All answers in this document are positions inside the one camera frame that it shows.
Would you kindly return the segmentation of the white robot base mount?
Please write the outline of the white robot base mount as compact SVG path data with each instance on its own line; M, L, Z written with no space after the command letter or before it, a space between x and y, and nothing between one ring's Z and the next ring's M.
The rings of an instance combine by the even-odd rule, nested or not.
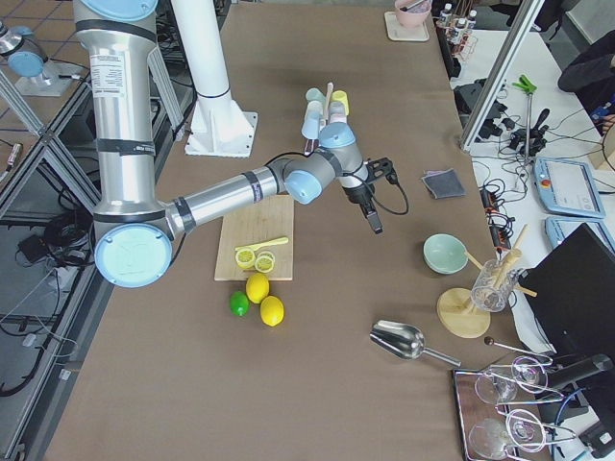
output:
M247 158L258 115L243 111L232 96L213 3L178 0L172 8L197 93L185 152Z

